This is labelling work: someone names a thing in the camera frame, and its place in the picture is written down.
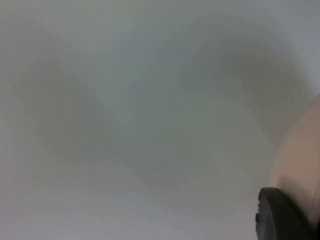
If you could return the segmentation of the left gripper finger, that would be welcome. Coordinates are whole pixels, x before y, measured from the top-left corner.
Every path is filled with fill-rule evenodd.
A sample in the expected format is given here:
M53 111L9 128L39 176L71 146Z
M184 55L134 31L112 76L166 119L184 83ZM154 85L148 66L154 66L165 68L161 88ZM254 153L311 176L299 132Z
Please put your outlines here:
M293 201L274 187L260 189L255 215L258 240L314 240L316 231Z

